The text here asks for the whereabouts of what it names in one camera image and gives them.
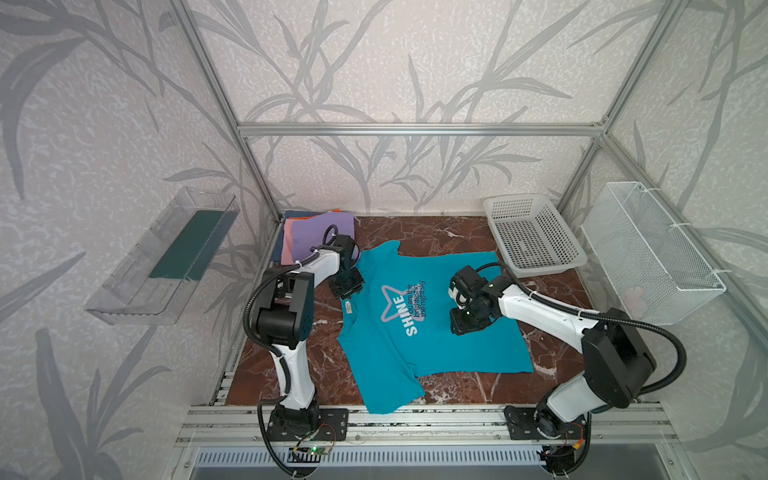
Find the teal printed t-shirt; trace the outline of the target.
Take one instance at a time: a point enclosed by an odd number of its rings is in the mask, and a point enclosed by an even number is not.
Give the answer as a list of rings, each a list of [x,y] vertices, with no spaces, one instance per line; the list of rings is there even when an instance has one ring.
[[[485,266],[483,277],[494,279],[494,252],[410,257],[399,247],[388,241],[363,251],[356,264],[363,288],[342,303],[338,342],[370,413],[390,414],[424,396],[425,376],[532,372],[516,321],[501,318],[462,336],[450,329],[451,278],[463,267]]]

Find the white plastic laundry basket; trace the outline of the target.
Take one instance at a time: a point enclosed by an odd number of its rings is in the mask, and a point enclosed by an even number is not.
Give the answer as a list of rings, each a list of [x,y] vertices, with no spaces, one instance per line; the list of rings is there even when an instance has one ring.
[[[483,208],[501,256],[516,277],[556,275],[587,263],[582,245],[546,196],[491,197]]]

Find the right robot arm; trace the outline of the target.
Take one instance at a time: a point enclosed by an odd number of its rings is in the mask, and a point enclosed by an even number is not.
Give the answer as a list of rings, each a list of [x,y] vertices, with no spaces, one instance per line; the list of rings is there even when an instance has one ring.
[[[609,321],[533,291],[500,275],[487,280],[466,266],[450,280],[451,332],[475,333],[505,317],[531,325],[574,348],[583,357],[581,374],[557,386],[524,420],[546,438],[600,407],[625,408],[656,369],[656,361],[638,328],[626,319]]]

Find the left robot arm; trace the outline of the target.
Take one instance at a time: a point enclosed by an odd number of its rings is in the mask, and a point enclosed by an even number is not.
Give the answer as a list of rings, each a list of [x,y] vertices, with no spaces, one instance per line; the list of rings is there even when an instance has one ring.
[[[309,373],[306,341],[314,322],[315,288],[327,282],[347,300],[364,280],[353,258],[357,245],[336,235],[292,264],[270,268],[246,303],[242,323],[247,337],[270,352],[278,373],[280,398],[271,421],[315,430],[320,424],[316,388]]]

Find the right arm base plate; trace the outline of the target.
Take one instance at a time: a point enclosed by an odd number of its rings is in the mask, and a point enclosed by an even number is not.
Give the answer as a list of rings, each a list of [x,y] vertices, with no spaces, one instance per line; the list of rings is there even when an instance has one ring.
[[[547,408],[507,405],[503,415],[512,440],[578,441],[590,425],[583,415],[566,422]]]

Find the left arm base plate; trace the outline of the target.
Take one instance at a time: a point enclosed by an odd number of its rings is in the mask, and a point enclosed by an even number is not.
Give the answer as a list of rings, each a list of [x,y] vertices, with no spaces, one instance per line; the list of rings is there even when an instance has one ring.
[[[267,438],[270,441],[298,441],[309,437],[320,441],[343,441],[349,424],[346,408],[292,410],[278,406],[270,414]]]

